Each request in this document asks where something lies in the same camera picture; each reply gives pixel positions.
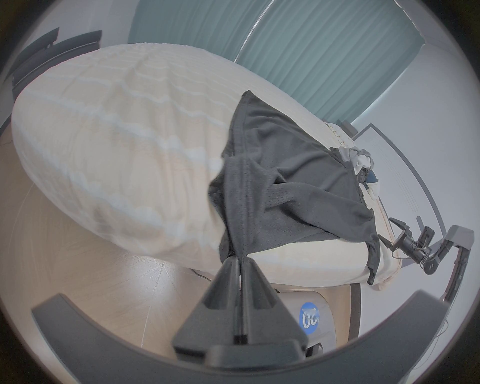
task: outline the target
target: blue sticker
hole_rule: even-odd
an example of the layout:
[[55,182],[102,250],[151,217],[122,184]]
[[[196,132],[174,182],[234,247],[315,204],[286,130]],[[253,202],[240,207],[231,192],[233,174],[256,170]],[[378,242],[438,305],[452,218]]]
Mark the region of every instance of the blue sticker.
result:
[[320,313],[313,303],[305,303],[300,309],[300,327],[307,335],[317,330]]

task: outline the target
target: mattress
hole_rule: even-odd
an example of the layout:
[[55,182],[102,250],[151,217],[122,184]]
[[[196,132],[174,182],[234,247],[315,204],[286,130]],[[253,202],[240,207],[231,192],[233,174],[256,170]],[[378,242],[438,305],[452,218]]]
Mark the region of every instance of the mattress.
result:
[[[29,177],[83,227],[132,253],[214,275],[225,226],[207,191],[246,90],[326,147],[353,146],[247,69],[169,44],[103,48],[51,68],[15,102],[14,143]],[[380,202],[364,195],[377,232],[393,239]],[[375,284],[400,268],[382,247]],[[294,243],[251,257],[277,284],[328,287],[369,276],[364,243]]]

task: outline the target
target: black garment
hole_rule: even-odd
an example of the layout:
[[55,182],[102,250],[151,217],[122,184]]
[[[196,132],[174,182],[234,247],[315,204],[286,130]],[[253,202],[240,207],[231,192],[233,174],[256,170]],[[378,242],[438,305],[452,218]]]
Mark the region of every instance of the black garment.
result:
[[365,242],[373,284],[380,242],[350,164],[251,91],[233,115],[209,197],[226,231],[220,258],[305,241]]

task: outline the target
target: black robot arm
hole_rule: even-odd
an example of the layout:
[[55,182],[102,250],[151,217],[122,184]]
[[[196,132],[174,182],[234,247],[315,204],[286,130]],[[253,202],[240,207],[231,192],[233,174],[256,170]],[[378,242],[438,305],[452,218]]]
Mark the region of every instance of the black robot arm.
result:
[[455,261],[454,271],[444,295],[444,300],[451,302],[460,287],[460,283],[467,267],[470,250],[472,249],[475,240],[473,231],[457,225],[452,226],[444,237],[438,250],[435,253],[432,253],[430,243],[435,235],[433,229],[425,227],[420,234],[419,239],[415,241],[412,237],[410,227],[406,223],[394,218],[390,218],[389,220],[399,227],[402,230],[402,233],[393,244],[381,235],[379,235],[380,240],[393,252],[400,249],[405,255],[419,264],[427,275],[435,273],[438,266],[450,252],[452,247],[458,248],[458,256]]

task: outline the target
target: green curtain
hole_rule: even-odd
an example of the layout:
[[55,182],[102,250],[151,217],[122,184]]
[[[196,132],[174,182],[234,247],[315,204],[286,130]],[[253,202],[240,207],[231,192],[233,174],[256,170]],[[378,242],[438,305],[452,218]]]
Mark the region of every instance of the green curtain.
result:
[[330,122],[355,120],[424,44],[394,0],[141,0],[129,37],[135,42],[238,57]]

